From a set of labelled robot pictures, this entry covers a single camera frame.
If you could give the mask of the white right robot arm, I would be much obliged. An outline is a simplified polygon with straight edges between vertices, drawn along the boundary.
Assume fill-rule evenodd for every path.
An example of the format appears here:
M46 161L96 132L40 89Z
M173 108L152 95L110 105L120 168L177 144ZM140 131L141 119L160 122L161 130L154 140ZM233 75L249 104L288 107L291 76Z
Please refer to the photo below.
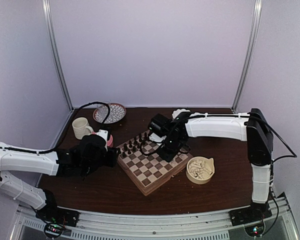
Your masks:
M268 204L274 136L258 108L247 113L209 114L177 109L171 118L158 113L149 122L149 138L159 145L155 151L163 160L171 161L189 138L213 137L247 143L247 158L252 167L251 206L249 220L258 220Z

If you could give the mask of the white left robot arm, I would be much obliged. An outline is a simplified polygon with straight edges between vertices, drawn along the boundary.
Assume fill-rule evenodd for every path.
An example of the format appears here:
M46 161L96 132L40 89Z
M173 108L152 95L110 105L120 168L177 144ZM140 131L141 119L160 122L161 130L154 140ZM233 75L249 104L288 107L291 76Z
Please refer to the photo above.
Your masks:
M114 167L117 163L120 150L107 145L108 136L108 131L100 130L84 136L78 145L70 149L36 150L0 142L0 191L42 211L51 222L59 221L62 211L54 194L29 185L12 175L11 171L85 178L100 167Z

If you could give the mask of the wooden chess board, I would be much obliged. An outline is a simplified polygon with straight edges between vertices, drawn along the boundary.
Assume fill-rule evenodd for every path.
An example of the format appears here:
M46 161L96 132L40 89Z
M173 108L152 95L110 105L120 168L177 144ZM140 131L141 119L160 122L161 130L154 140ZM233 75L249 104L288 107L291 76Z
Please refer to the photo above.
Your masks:
M193 157L184 149L170 162L163 160L157 153L145 156L158 148L156 140L140 145L149 135L147 130L117 146L120 149L117 163L144 196L148 196L177 175Z

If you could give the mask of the white scalloped bowl black rim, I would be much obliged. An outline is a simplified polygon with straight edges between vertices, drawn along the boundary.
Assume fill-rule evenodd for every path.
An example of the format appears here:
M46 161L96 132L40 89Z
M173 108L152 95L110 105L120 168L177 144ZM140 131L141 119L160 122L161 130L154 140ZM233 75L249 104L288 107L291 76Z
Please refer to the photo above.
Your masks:
M172 112L172 118L173 119L176 119L177 116L180 114L180 113L187 113L187 112L190 112L190 110L188 109L185 109L185 108L179 108L179 109L176 109Z

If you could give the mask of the pink cat ear bowl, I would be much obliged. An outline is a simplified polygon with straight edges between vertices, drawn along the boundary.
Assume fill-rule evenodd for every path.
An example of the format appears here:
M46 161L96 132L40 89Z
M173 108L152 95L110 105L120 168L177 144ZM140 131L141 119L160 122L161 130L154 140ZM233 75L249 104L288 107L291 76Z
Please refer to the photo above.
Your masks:
M113 147L114 146L114 138L112 135L110 135L109 139L107 140L107 146Z

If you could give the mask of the white ribbed mug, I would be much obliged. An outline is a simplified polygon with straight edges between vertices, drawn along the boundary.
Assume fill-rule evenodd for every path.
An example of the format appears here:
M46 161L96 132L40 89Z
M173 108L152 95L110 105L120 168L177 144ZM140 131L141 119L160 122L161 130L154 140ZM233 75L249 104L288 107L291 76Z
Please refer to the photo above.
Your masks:
M94 132L89 125L88 119L85 117L76 118L72 122L72 129L76 139L81 140L84 136L88 136Z

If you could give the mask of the clear drinking glass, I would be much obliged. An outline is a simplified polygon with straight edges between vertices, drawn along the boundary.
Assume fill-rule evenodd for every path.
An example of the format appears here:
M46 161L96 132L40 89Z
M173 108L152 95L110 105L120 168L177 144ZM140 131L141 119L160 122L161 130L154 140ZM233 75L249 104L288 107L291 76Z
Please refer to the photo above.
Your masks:
M97 105L97 114L100 118L104 119L110 112L111 102L109 100L103 101L104 104Z

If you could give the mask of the cream cat ear bowl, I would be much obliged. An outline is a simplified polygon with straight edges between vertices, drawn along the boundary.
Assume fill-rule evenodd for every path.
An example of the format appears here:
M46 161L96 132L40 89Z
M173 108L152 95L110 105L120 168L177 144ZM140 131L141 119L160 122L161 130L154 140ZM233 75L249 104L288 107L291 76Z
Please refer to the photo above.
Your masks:
M188 180L197 185L207 184L215 174L213 158L196 156L191 158L186 165Z

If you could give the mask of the patterned ceramic plate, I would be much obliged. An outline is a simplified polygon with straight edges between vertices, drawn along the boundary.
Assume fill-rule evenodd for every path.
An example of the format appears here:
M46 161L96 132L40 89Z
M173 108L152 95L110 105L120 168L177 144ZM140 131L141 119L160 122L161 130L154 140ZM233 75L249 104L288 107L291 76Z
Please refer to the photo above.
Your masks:
M98 123L114 124L122 120L126 115L126 108L119 103L110 103L110 112L102 119L98 116L98 109L93 112L93 119Z

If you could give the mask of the aluminium front rail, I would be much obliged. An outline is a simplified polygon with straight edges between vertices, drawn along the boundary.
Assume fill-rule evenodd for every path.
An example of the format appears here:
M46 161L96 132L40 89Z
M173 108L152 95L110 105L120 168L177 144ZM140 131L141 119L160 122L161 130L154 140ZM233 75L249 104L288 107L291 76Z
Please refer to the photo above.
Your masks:
M172 215L123 215L79 211L75 227L66 226L57 240L300 240L285 196L269 201L272 216L262 221L233 225L229 211ZM265 225L262 237L249 236L252 225ZM45 224L28 206L19 205L12 220L8 240L49 240Z

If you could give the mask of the aluminium frame post right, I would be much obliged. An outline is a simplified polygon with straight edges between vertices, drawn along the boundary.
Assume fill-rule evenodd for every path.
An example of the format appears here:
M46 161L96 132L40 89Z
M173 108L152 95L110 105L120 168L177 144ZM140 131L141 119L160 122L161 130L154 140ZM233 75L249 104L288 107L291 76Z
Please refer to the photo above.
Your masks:
M256 46L257 37L260 29L260 21L262 17L262 6L263 1L262 0L255 0L254 1L254 8L253 8L253 14L252 14L252 20L251 20L251 26L250 26L250 33L249 33L249 39L246 49L245 58L243 61L243 67L240 74L239 83L237 86L237 90L234 96L234 100L231 106L231 110L233 113L237 113L239 109L239 103L240 99L242 97L244 87L248 78L249 69L251 66L254 48Z

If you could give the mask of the aluminium frame post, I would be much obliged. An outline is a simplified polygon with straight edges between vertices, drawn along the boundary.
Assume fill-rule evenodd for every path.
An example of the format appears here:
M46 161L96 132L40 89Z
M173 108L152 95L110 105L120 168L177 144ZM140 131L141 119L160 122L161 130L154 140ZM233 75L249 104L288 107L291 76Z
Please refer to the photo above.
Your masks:
M69 90L65 81L64 72L62 69L61 59L58 51L56 36L55 36L55 30L53 25L53 18L51 13L51 4L49 0L42 0L42 7L43 7L43 14L46 22L47 32L49 36L52 56L53 56L53 62L56 69L57 78L59 80L61 91L63 93L63 96L65 98L67 107L69 111L73 111L74 107L70 98Z
M245 58L243 61L243 67L240 74L239 83L237 86L237 90L234 96L234 100L231 106L231 110L233 113L237 113L239 109L239 103L240 99L242 97L244 87L248 78L249 69L251 66L254 48L256 46L257 37L260 29L260 21L262 17L262 6L263 1L262 0L255 0L254 1L254 8L253 8L253 14L252 14L252 20L251 20L251 26L250 26L250 33L249 33L249 39L246 49Z

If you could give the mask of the aluminium frame post left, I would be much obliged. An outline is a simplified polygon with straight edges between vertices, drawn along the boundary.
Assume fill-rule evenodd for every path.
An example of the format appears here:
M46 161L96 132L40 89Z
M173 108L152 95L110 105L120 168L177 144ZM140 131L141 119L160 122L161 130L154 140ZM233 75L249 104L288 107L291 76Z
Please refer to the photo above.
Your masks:
M63 96L65 98L67 107L69 111L73 111L74 107L70 98L69 90L65 81L64 72L62 69L61 59L58 51L56 36L55 36L55 30L53 25L53 18L51 13L51 4L49 0L42 0L42 7L43 7L43 14L46 22L47 32L49 36L52 56L53 56L53 62L56 69L57 78L59 80L61 91L63 93Z

